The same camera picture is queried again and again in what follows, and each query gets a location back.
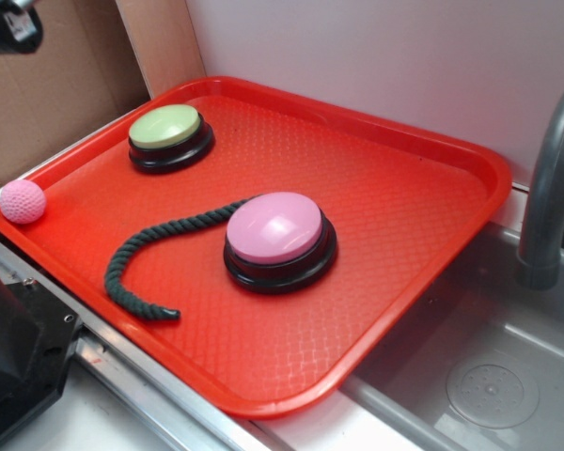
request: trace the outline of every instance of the faucet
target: faucet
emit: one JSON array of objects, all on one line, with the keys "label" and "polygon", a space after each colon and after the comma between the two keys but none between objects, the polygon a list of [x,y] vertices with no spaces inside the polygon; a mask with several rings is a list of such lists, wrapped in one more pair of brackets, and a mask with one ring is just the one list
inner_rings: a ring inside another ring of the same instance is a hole
[{"label": "faucet", "polygon": [[564,94],[552,115],[526,202],[516,280],[532,289],[557,283],[564,247]]}]

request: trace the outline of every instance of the rope toy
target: rope toy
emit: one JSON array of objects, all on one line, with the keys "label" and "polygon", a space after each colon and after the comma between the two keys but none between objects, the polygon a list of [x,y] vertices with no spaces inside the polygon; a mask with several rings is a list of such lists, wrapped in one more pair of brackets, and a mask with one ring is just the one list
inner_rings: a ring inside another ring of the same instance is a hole
[{"label": "rope toy", "polygon": [[147,303],[121,285],[121,276],[130,259],[138,250],[152,242],[222,224],[249,200],[240,200],[197,216],[154,225],[127,239],[111,257],[104,275],[104,287],[109,297],[141,319],[180,319],[180,310]]}]

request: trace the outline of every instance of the sink drain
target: sink drain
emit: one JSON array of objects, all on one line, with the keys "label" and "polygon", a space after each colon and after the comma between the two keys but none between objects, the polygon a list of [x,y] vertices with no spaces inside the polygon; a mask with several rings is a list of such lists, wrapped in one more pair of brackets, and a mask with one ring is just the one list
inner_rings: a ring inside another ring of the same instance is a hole
[{"label": "sink drain", "polygon": [[484,354],[455,366],[447,378],[451,405],[484,428],[511,428],[539,404],[539,387],[521,364],[504,354]]}]

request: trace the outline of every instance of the plastic tray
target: plastic tray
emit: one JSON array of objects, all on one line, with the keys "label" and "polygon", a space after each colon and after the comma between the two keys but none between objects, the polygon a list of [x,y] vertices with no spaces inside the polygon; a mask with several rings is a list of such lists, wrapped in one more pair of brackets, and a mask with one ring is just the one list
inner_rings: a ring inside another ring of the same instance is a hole
[{"label": "plastic tray", "polygon": [[[136,171],[127,133],[148,110],[193,105],[216,144],[167,175]],[[249,418],[304,408],[333,391],[477,234],[510,190],[486,148],[231,78],[150,101],[30,179],[48,207],[0,231],[87,305],[216,406]],[[102,286],[133,233],[255,194],[311,197],[334,224],[335,266],[310,288],[259,295],[227,276],[224,225],[160,241],[123,284],[177,307],[180,322],[136,319]]]}]

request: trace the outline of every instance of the sink basin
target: sink basin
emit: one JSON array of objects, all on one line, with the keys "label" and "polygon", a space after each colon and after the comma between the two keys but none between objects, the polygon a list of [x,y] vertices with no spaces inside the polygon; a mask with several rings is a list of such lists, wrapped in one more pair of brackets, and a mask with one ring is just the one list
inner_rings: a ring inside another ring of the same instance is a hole
[{"label": "sink basin", "polygon": [[342,390],[424,449],[564,451],[564,253],[532,291],[517,244],[487,225]]}]

